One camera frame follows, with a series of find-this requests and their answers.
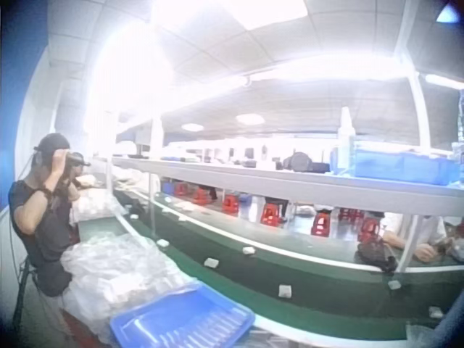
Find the person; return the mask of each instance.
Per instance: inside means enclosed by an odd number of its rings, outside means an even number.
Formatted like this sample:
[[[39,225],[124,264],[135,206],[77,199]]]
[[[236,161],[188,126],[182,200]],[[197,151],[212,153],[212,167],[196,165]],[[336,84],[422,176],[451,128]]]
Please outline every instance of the person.
[[[414,255],[428,263],[438,255],[437,247],[446,244],[447,233],[441,217],[425,216]],[[413,219],[402,214],[385,213],[381,221],[381,237],[392,247],[404,249],[407,237],[413,231]]]
[[[69,148],[69,142],[59,133],[43,138],[30,172],[24,180],[12,184],[8,196],[14,232],[36,268],[39,289],[48,297],[59,296],[71,281],[59,261],[70,245],[70,208],[66,201],[79,197],[67,177]]]

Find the blue storage box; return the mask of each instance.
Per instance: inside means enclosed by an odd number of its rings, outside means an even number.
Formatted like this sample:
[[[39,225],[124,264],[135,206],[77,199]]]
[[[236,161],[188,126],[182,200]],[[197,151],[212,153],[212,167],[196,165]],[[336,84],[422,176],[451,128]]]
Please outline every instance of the blue storage box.
[[[199,282],[111,320],[122,348],[232,347],[253,325],[254,313]]]
[[[446,186],[456,181],[458,166],[450,159],[413,152],[356,151],[355,176]]]
[[[161,191],[165,194],[174,196],[174,183],[164,182],[161,184]]]

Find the blue wall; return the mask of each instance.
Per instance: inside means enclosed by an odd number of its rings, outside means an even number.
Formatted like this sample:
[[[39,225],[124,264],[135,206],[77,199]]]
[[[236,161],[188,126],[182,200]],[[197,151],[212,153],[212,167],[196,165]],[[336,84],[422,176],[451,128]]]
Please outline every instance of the blue wall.
[[[8,204],[15,179],[22,103],[47,43],[46,0],[9,1],[1,7],[0,210]]]

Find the black cap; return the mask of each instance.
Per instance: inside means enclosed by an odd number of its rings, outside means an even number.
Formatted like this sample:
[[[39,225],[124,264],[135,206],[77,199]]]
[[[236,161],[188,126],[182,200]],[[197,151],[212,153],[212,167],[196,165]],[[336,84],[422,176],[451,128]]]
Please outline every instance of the black cap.
[[[47,167],[51,166],[51,159],[56,150],[69,149],[70,142],[60,133],[50,133],[43,138],[40,144],[35,147],[36,151],[42,153],[43,164]]]

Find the blue plastic tray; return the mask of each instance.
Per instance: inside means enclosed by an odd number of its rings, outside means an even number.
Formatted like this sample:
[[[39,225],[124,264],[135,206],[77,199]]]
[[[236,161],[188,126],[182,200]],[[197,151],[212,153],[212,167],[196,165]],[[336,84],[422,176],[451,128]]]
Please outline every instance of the blue plastic tray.
[[[232,347],[253,325],[254,313],[199,284],[114,317],[110,325],[121,347]]]

